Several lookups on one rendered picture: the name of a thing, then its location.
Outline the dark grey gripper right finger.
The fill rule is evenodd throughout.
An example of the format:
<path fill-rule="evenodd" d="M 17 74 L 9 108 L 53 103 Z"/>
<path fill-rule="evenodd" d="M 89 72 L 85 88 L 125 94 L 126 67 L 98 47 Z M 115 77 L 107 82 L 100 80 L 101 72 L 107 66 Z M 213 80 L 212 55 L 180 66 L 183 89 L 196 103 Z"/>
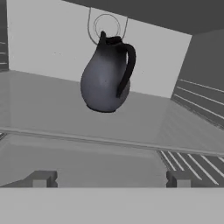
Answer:
<path fill-rule="evenodd" d="M 194 178 L 188 171 L 167 171 L 166 178 L 166 186 L 172 188 L 197 188 L 213 186 L 208 181 Z"/>

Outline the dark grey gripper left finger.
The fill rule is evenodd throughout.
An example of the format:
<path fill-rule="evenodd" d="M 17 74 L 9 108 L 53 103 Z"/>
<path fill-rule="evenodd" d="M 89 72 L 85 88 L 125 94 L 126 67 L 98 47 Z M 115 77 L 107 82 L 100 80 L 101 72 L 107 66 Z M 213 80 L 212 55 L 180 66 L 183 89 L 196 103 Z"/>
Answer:
<path fill-rule="evenodd" d="M 57 187 L 58 173 L 56 171 L 34 171 L 26 178 L 11 182 L 2 187 Z"/>

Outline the glass fridge shelf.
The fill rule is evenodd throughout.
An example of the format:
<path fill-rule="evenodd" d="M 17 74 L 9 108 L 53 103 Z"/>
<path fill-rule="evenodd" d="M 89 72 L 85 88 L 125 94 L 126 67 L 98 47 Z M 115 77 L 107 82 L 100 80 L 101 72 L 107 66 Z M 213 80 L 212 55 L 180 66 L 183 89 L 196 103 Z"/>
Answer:
<path fill-rule="evenodd" d="M 174 101 L 131 92 L 115 113 L 97 113 L 78 82 L 19 71 L 0 73 L 0 130 L 224 157 L 224 131 Z"/>
<path fill-rule="evenodd" d="M 8 135 L 0 140 L 0 186 L 35 171 L 56 171 L 58 187 L 164 187 L 153 150 Z"/>

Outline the grey fridge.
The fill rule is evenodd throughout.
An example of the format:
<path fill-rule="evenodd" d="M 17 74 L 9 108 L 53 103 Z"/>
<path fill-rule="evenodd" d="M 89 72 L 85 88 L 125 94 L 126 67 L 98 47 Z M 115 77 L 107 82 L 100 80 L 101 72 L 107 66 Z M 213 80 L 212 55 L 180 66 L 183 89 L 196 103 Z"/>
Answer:
<path fill-rule="evenodd" d="M 19 71 L 76 81 L 80 84 L 81 96 L 81 76 L 98 45 L 88 36 L 89 8 L 65 0 L 0 0 L 0 73 Z M 189 35 L 129 18 L 122 42 L 136 50 L 129 94 L 135 92 L 169 99 L 224 131 L 221 91 L 181 74 L 191 42 Z M 167 171 L 190 172 L 194 178 L 210 182 L 212 187 L 224 188 L 224 157 L 221 156 L 20 135 L 0 130 L 0 140 L 8 135 L 155 151 Z"/>

